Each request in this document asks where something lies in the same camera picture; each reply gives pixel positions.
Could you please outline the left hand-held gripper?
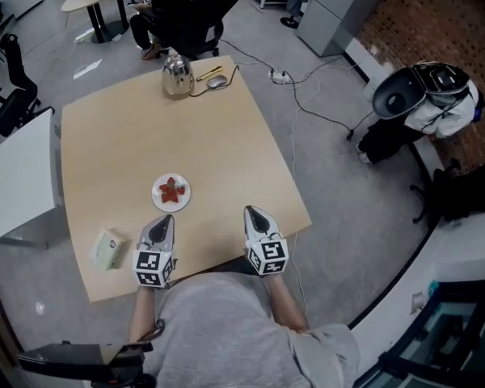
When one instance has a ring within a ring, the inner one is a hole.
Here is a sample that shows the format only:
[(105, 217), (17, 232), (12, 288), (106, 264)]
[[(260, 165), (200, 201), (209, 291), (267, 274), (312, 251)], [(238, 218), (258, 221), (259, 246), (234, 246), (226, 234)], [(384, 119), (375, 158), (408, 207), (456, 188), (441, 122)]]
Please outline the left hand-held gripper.
[(161, 251), (147, 243), (173, 244), (175, 219), (163, 215), (146, 225), (140, 234), (138, 248), (133, 252), (133, 271), (142, 287), (166, 289), (175, 270), (176, 259), (172, 251)]

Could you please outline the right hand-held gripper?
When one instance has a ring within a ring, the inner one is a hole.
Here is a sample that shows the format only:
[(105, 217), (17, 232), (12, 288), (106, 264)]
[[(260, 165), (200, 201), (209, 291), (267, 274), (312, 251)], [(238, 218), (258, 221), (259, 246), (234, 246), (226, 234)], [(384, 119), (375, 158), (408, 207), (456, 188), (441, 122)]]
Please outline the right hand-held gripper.
[(287, 241), (279, 233), (275, 218), (261, 208), (247, 205), (243, 211), (247, 259), (259, 276), (282, 273), (289, 262)]

